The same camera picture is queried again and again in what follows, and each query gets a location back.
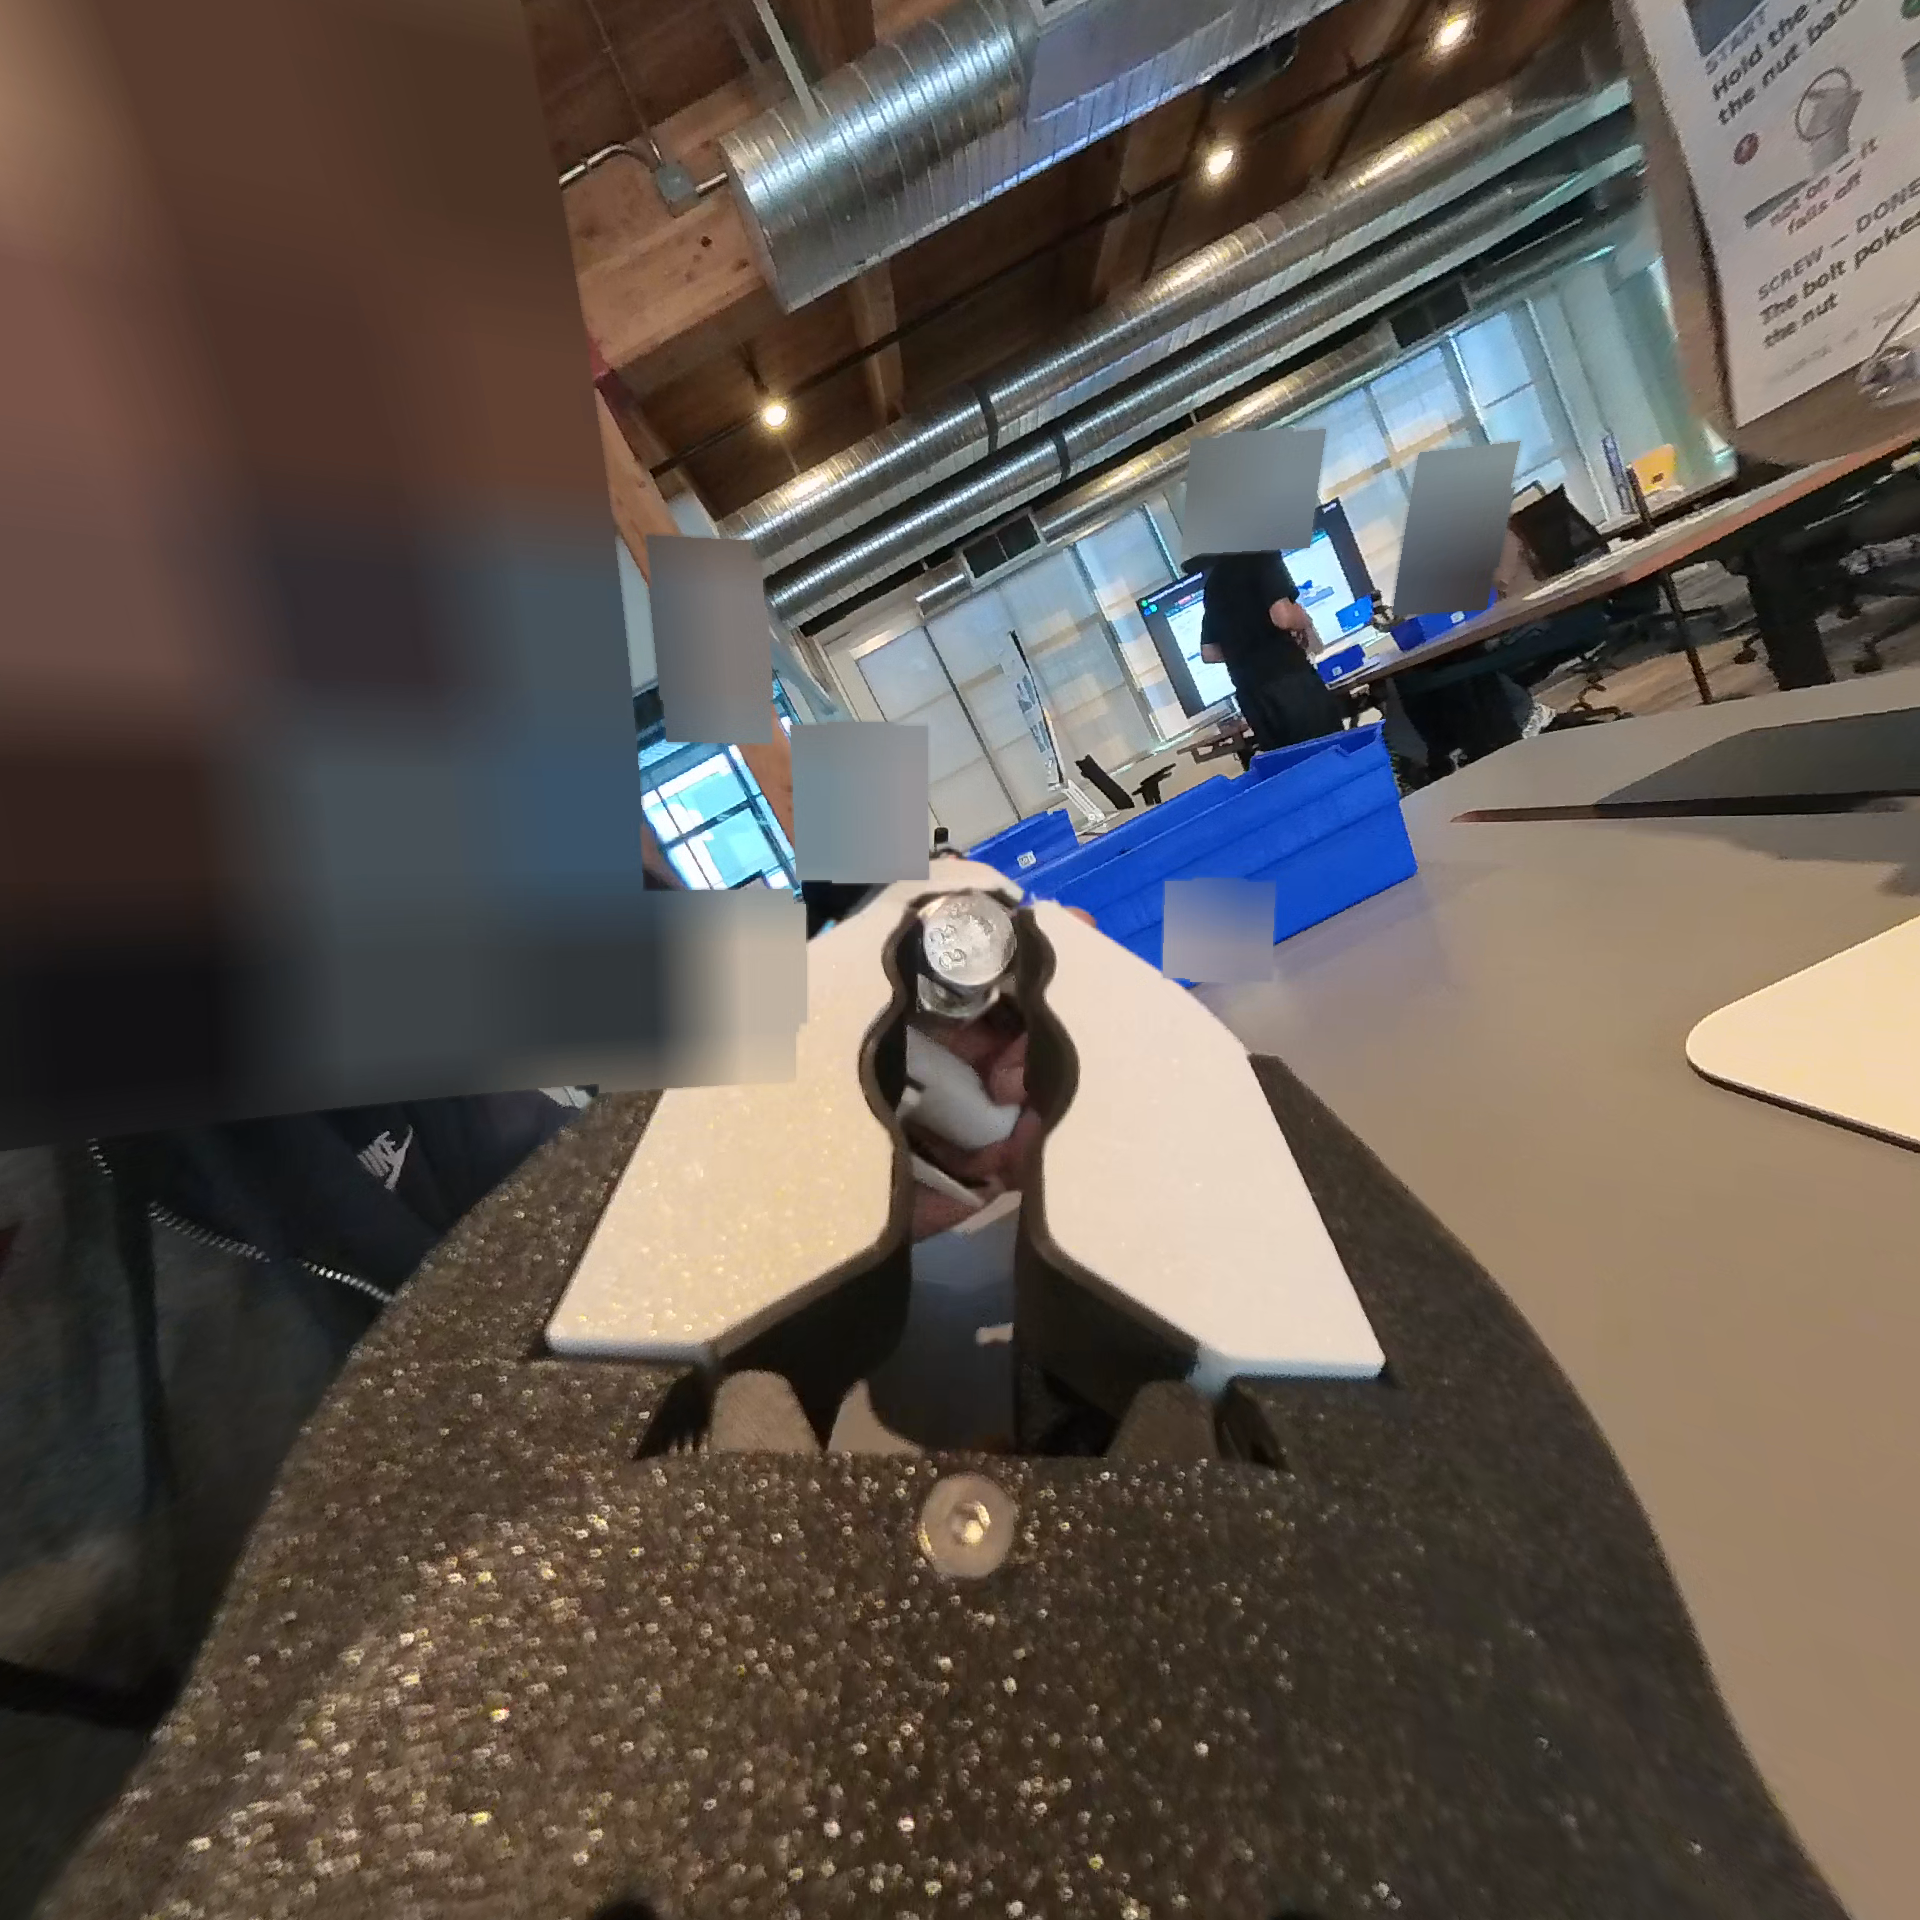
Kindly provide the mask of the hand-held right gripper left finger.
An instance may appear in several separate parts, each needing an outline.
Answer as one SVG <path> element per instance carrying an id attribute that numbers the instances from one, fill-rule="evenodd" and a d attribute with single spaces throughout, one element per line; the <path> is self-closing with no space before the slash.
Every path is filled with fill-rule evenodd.
<path id="1" fill-rule="evenodd" d="M 873 900 L 805 945 L 789 1077 L 660 1093 L 547 1323 L 552 1356 L 775 1376 L 833 1433 L 909 1314 L 909 916 Z"/>

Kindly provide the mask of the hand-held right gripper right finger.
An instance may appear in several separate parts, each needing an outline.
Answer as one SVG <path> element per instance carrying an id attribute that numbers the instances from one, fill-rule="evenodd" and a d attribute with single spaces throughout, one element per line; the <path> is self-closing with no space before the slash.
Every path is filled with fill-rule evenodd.
<path id="1" fill-rule="evenodd" d="M 1054 902 L 1016 914 L 1039 1141 L 1014 1238 L 1023 1453 L 1099 1453 L 1140 1395 L 1385 1382 L 1385 1347 L 1245 1044 Z"/>

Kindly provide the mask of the metal hex bolt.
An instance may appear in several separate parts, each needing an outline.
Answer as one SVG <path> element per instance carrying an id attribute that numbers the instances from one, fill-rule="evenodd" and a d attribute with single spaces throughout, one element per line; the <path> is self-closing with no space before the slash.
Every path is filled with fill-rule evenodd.
<path id="1" fill-rule="evenodd" d="M 996 1008 L 1018 962 L 1014 910 L 994 892 L 939 892 L 915 905 L 917 1000 L 925 1017 L 970 1023 Z"/>

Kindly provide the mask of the small blue plastic bin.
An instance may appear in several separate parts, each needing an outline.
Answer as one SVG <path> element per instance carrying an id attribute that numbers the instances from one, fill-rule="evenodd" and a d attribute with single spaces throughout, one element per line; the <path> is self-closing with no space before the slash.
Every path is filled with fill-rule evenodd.
<path id="1" fill-rule="evenodd" d="M 993 867 L 1023 889 L 1039 882 L 1044 867 L 1071 858 L 1082 845 L 1075 815 L 1069 808 L 1054 808 L 1030 815 L 1014 827 L 1003 827 L 969 847 L 973 864 Z"/>

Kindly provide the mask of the roll-up banner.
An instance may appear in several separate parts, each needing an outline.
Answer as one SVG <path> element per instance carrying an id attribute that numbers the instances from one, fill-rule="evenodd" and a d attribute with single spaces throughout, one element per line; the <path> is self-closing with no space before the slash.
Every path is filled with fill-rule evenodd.
<path id="1" fill-rule="evenodd" d="M 1016 707 L 1020 711 L 1020 723 L 1032 739 L 1040 774 L 1046 779 L 1049 792 L 1057 797 L 1066 797 L 1069 779 L 1065 776 L 1059 739 L 1046 711 L 1040 682 L 1016 629 L 1008 629 L 1006 634 L 1003 671 L 1008 678 Z"/>

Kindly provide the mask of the person's dark jacket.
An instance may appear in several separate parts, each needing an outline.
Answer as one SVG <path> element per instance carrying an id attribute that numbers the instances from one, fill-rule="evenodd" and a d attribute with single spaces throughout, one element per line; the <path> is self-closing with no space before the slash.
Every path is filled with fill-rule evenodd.
<path id="1" fill-rule="evenodd" d="M 4 1713 L 166 1712 L 349 1356 L 591 1102 L 550 1087 L 4 1150 Z"/>

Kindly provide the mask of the large blue plastic bin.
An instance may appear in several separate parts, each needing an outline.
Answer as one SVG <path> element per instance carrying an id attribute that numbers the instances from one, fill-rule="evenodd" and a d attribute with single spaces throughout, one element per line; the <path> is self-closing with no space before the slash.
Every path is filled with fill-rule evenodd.
<path id="1" fill-rule="evenodd" d="M 1282 943 L 1418 873 L 1382 728 L 1360 725 L 1258 753 L 1075 852 L 1034 865 L 1020 888 L 1087 912 L 1137 958 L 1165 958 L 1172 882 L 1271 888 Z"/>

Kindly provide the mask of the large display screen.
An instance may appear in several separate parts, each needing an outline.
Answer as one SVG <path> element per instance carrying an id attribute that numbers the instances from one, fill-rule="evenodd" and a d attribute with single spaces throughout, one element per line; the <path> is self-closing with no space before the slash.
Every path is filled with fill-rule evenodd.
<path id="1" fill-rule="evenodd" d="M 1306 545 L 1282 557 L 1317 634 L 1305 644 L 1325 683 L 1368 661 L 1376 631 L 1378 587 L 1341 499 L 1325 501 Z M 1236 699 L 1226 663 L 1202 657 L 1205 573 L 1191 569 L 1137 602 L 1137 610 L 1185 718 L 1195 720 Z"/>

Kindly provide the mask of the white stand base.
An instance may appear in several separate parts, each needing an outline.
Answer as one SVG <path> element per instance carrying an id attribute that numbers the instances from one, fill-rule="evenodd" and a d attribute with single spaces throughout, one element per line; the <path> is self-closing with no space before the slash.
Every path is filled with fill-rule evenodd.
<path id="1" fill-rule="evenodd" d="M 1702 1017 L 1693 1069 L 1874 1140 L 1918 1146 L 1918 920 Z"/>

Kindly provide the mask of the black office chair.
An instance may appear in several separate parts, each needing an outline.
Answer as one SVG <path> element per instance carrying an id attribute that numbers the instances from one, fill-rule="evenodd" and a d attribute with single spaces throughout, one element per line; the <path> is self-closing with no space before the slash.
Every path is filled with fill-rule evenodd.
<path id="1" fill-rule="evenodd" d="M 1521 571 L 1539 582 L 1557 580 L 1612 551 L 1562 488 L 1518 508 L 1508 519 L 1508 534 Z M 1666 611 L 1662 585 L 1642 580 L 1548 620 L 1514 627 L 1501 640 L 1502 647 L 1514 651 L 1507 678 L 1524 692 L 1537 692 L 1558 667 L 1578 666 L 1587 678 L 1573 707 L 1588 711 L 1595 707 L 1593 698 L 1604 688 L 1604 656 L 1644 635 L 1649 623 L 1660 621 Z"/>

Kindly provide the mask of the brown top office desk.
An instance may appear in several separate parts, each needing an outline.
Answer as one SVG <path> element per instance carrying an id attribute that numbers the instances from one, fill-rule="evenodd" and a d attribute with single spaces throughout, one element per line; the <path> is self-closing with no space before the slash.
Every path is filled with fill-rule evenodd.
<path id="1" fill-rule="evenodd" d="M 1722 495 L 1666 524 L 1654 525 L 1639 540 L 1591 557 L 1578 568 L 1551 578 L 1521 596 L 1493 602 L 1474 618 L 1454 625 L 1448 634 L 1429 640 L 1390 657 L 1368 659 L 1351 674 L 1333 680 L 1334 693 L 1358 695 L 1382 685 L 1408 670 L 1433 667 L 1442 659 L 1474 647 L 1486 647 L 1521 631 L 1562 618 L 1588 603 L 1604 602 L 1644 580 L 1673 573 L 1729 542 L 1740 540 L 1750 528 L 1770 515 L 1844 481 L 1866 468 L 1899 461 L 1916 451 L 1916 438 L 1888 438 L 1863 449 L 1792 468 L 1760 488 Z"/>

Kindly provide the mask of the rectangular metal air vent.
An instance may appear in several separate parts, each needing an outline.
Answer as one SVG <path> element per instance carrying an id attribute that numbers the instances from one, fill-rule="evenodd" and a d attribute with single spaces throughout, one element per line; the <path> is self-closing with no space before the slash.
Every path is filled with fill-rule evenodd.
<path id="1" fill-rule="evenodd" d="M 1180 92 L 1298 28 L 1292 1 L 1030 3 L 1023 115 L 1050 118 L 1111 84 Z"/>

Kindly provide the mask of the long spiral air duct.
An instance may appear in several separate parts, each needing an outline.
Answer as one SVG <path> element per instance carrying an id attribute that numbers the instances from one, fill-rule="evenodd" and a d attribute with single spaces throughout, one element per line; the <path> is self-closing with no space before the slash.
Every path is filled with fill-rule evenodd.
<path id="1" fill-rule="evenodd" d="M 1629 106 L 1621 70 L 1537 59 L 726 515 L 776 569 L 1000 456 L 1230 323 L 1380 252 Z"/>
<path id="2" fill-rule="evenodd" d="M 1306 420 L 1441 338 L 1518 303 L 1573 262 L 1539 254 L 1517 257 L 1514 266 L 1521 276 L 1448 276 L 1260 384 L 1245 380 L 1233 390 L 1214 380 L 1179 390 L 1172 375 L 1153 375 L 1137 392 L 1099 399 L 862 530 L 843 550 L 781 573 L 768 587 L 770 610 L 792 625 L 835 620 L 866 596 L 947 564 L 956 564 L 963 584 L 973 584 L 977 568 L 967 550 L 1023 515 L 1034 530 L 1018 535 L 1016 557 L 1078 537 L 1103 515 L 1175 483 L 1197 438 Z"/>

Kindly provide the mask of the wide spiral air duct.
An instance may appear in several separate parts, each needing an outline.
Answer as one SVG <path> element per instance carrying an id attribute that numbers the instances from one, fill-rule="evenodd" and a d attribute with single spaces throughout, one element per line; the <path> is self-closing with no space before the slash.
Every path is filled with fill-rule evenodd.
<path id="1" fill-rule="evenodd" d="M 876 44 L 809 103 L 723 137 L 770 296 L 795 314 L 1046 170 L 1029 122 L 1037 3 L 965 1 Z"/>

